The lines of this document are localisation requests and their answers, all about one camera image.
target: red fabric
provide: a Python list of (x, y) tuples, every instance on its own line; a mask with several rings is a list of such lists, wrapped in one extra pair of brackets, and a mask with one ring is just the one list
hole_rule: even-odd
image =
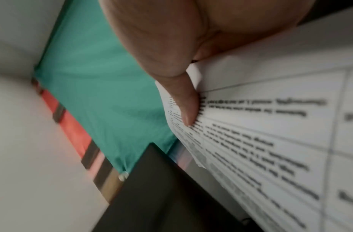
[[(57, 99), (48, 90), (44, 90), (42, 97), (47, 106), (54, 113), (58, 106)], [(80, 125), (80, 123), (68, 112), (65, 111), (62, 121), (59, 123), (67, 138), (72, 143), (79, 156), (82, 158), (91, 142), (90, 135)]]

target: white paper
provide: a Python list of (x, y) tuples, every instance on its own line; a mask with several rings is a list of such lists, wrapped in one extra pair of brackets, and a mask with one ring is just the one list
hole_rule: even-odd
[(195, 124), (168, 124), (267, 232), (353, 231), (353, 8), (190, 65)]

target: green fabric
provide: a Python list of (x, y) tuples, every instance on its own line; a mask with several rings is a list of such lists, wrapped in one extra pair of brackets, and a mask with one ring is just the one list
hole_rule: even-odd
[(36, 78), (119, 172), (131, 171), (149, 143), (167, 153), (176, 140), (153, 79), (125, 51), (96, 0), (68, 4)]

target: skin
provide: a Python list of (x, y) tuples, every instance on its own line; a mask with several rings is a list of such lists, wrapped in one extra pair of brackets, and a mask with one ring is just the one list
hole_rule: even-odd
[(99, 0), (126, 50), (178, 104), (185, 125), (199, 110), (186, 69), (296, 26), (315, 0)]

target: hand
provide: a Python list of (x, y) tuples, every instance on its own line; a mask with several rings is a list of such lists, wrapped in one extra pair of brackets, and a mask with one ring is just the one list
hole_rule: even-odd
[(295, 26), (315, 0), (100, 0), (111, 27), (139, 65), (178, 104), (185, 125), (199, 110), (186, 69)]

